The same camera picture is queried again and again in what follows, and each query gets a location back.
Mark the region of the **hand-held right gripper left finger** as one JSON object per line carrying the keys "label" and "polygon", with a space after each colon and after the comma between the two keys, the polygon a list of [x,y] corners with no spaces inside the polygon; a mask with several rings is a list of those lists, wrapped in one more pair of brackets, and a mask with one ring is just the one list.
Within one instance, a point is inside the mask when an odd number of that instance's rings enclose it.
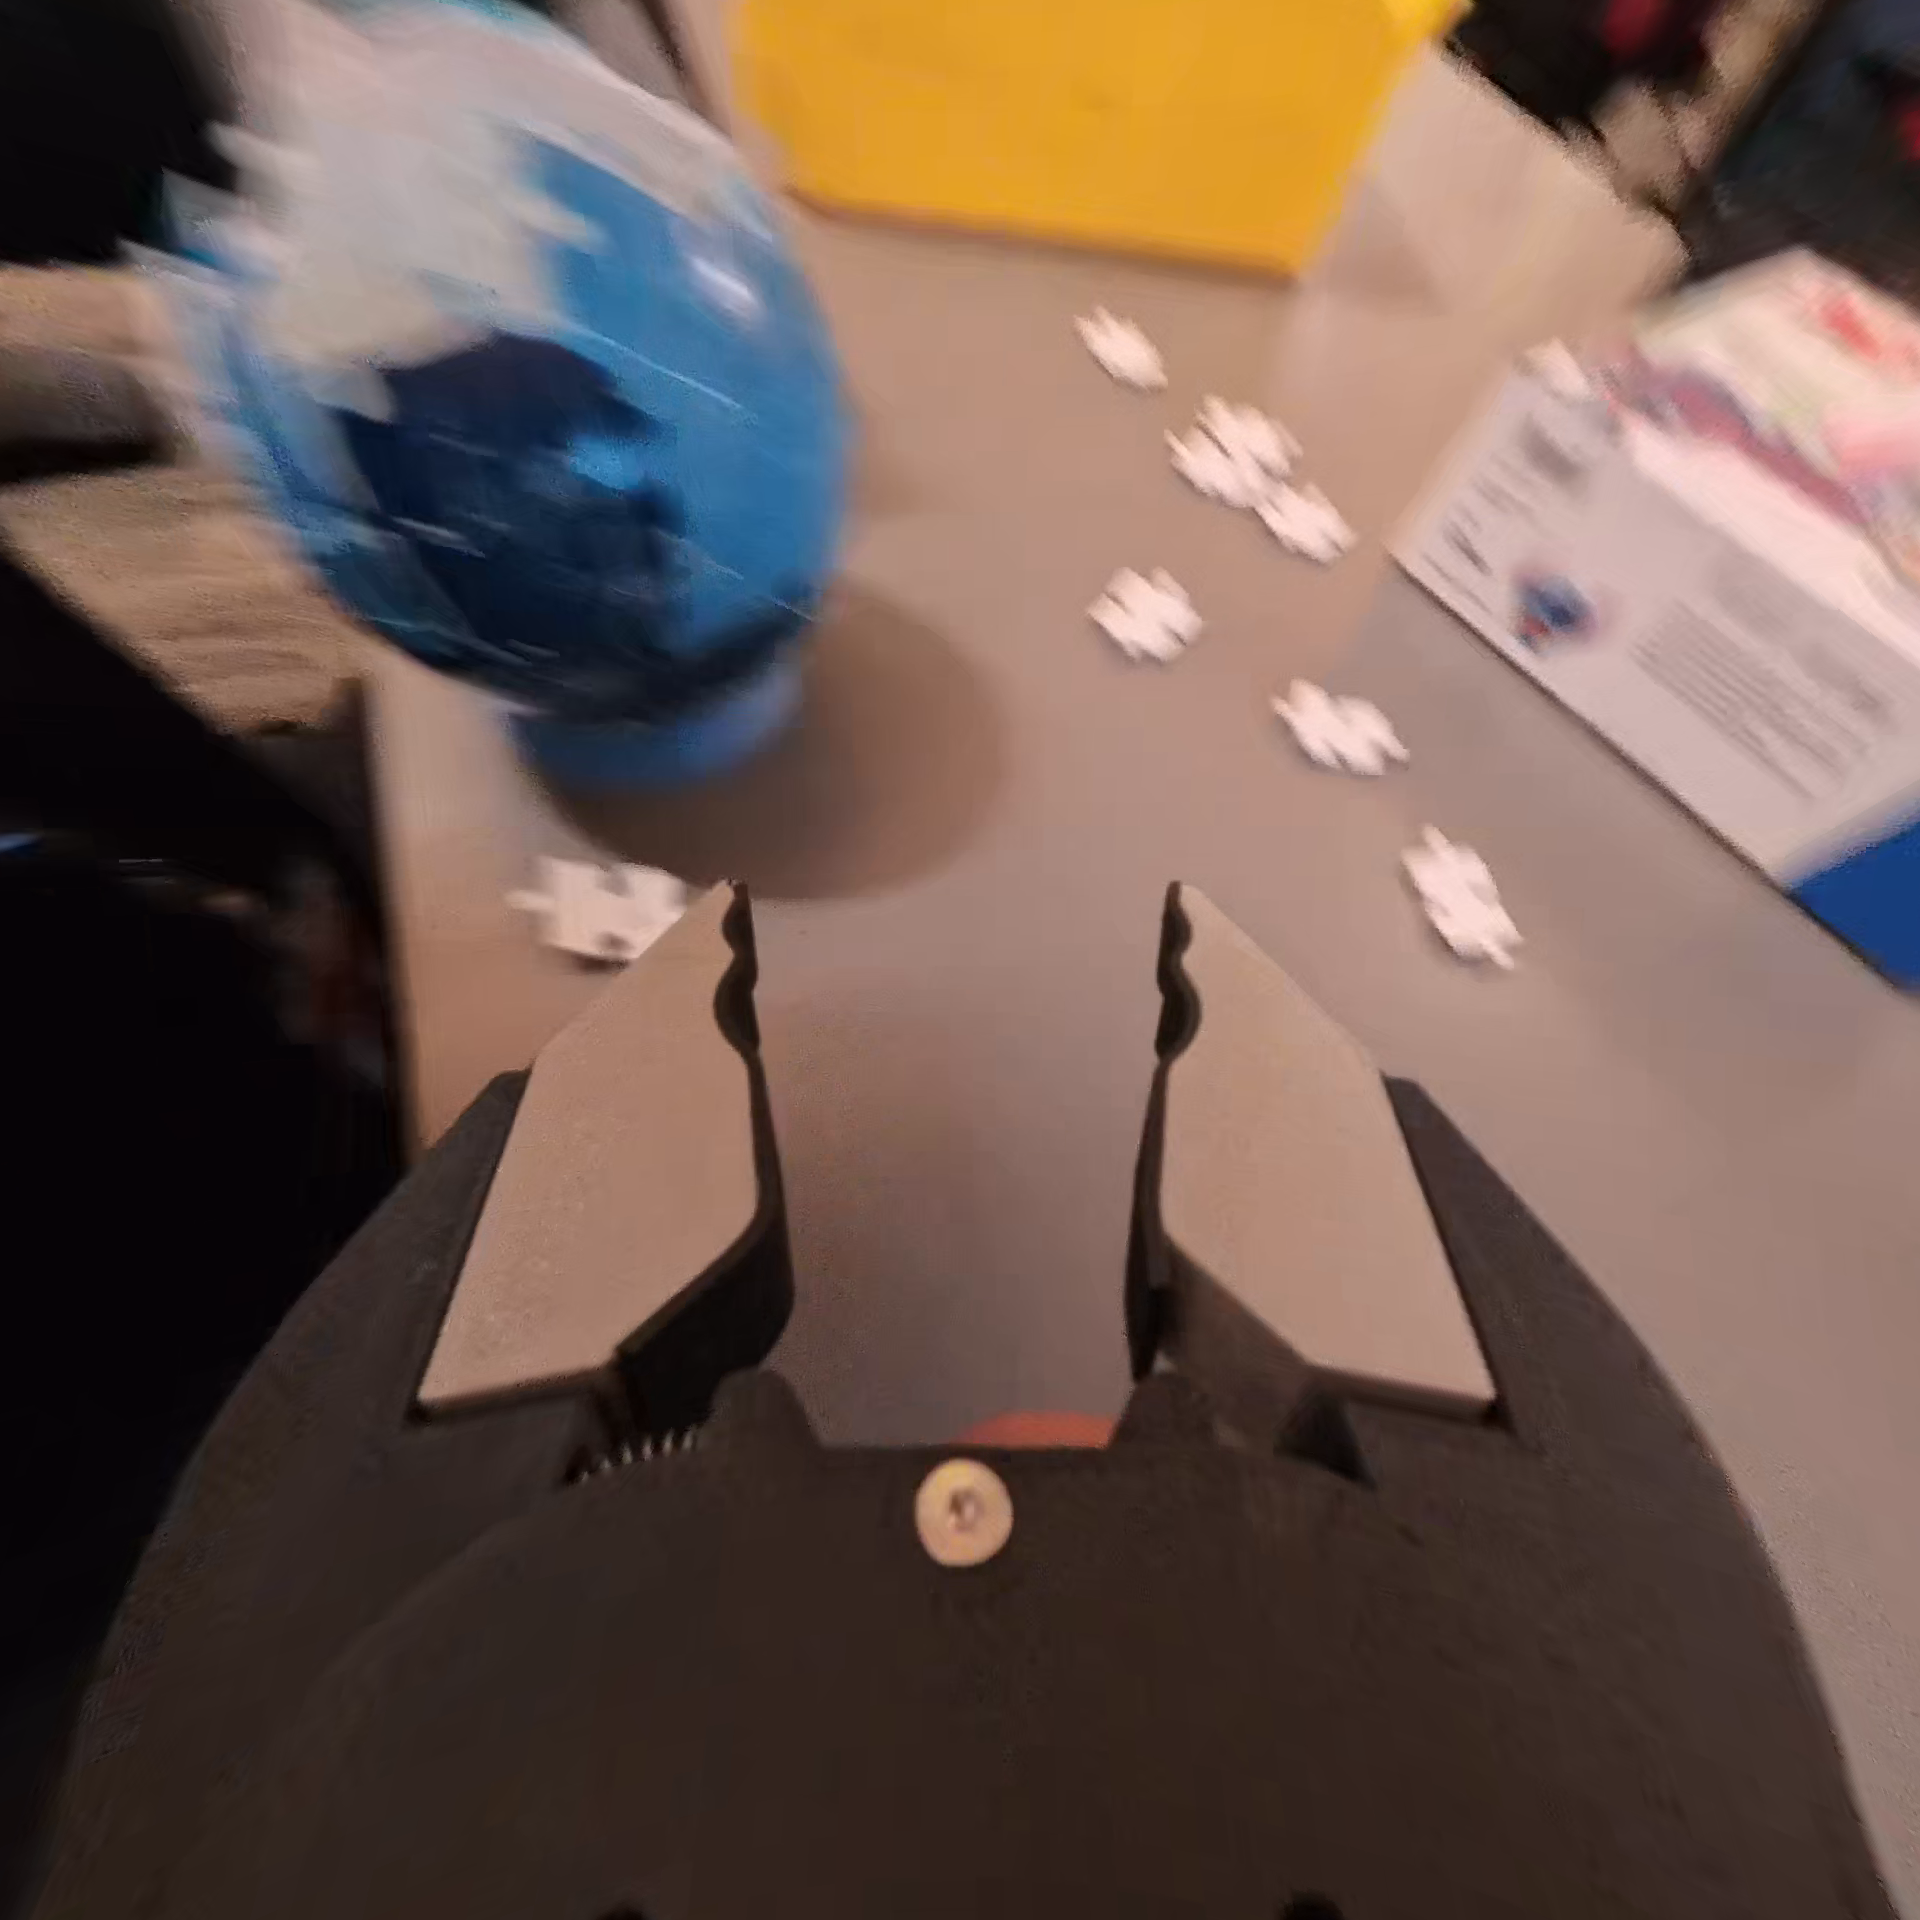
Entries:
{"label": "hand-held right gripper left finger", "polygon": [[704,1422],[795,1313],[753,906],[696,897],[527,1072],[424,1363],[432,1418]]}

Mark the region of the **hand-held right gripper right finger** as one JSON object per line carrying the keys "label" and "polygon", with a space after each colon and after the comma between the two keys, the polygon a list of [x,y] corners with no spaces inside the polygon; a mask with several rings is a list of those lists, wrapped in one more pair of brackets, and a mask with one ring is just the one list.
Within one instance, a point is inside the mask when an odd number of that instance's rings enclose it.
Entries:
{"label": "hand-held right gripper right finger", "polygon": [[1496,1377],[1385,1076],[1172,882],[1127,1227],[1127,1358],[1219,1410],[1490,1410]]}

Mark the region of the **white puzzle pieces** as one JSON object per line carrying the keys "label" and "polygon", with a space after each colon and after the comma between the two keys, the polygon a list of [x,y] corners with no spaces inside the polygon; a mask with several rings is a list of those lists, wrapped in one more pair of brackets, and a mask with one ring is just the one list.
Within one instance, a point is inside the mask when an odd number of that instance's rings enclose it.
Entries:
{"label": "white puzzle pieces", "polygon": [[[1141,325],[1094,307],[1073,332],[1106,378],[1132,391],[1164,391],[1166,362]],[[1292,476],[1302,445],[1268,411],[1204,395],[1187,432],[1166,433],[1168,468],[1219,506],[1254,517],[1292,559],[1331,565],[1356,547],[1331,500]],[[1204,620],[1192,593],[1164,570],[1119,570],[1089,607],[1090,629],[1127,662],[1175,662]],[[1362,697],[1292,681],[1271,700],[1292,749],[1342,776],[1385,776],[1410,763],[1394,722]],[[1441,945],[1470,967],[1513,970],[1521,930],[1503,906],[1490,864],[1443,831],[1419,831],[1402,853],[1402,872]],[[685,910],[685,885],[642,864],[538,858],[536,885],[507,895],[536,936],[585,965],[630,965]]]}

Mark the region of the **blue puzzle ball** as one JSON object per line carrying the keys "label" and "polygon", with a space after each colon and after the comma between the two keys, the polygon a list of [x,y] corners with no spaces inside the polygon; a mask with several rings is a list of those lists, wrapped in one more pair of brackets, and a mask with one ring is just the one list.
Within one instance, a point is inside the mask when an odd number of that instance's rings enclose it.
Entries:
{"label": "blue puzzle ball", "polygon": [[812,289],[648,19],[207,5],[236,184],[141,255],[195,433],[391,651],[568,726],[782,676],[849,419]]}

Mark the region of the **printed cardboard puzzle box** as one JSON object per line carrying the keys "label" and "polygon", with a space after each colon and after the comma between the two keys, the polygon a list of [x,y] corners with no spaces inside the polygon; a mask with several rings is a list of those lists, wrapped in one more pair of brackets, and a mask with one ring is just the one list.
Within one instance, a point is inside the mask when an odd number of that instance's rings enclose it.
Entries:
{"label": "printed cardboard puzzle box", "polygon": [[1513,362],[1402,571],[1917,990],[1917,312],[1793,247]]}

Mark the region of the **yellow plastic bin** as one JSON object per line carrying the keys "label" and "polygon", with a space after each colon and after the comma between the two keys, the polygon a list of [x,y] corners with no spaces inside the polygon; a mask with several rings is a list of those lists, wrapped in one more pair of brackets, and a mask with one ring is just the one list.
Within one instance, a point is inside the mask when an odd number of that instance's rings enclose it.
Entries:
{"label": "yellow plastic bin", "polygon": [[735,5],[808,206],[1295,277],[1465,5]]}

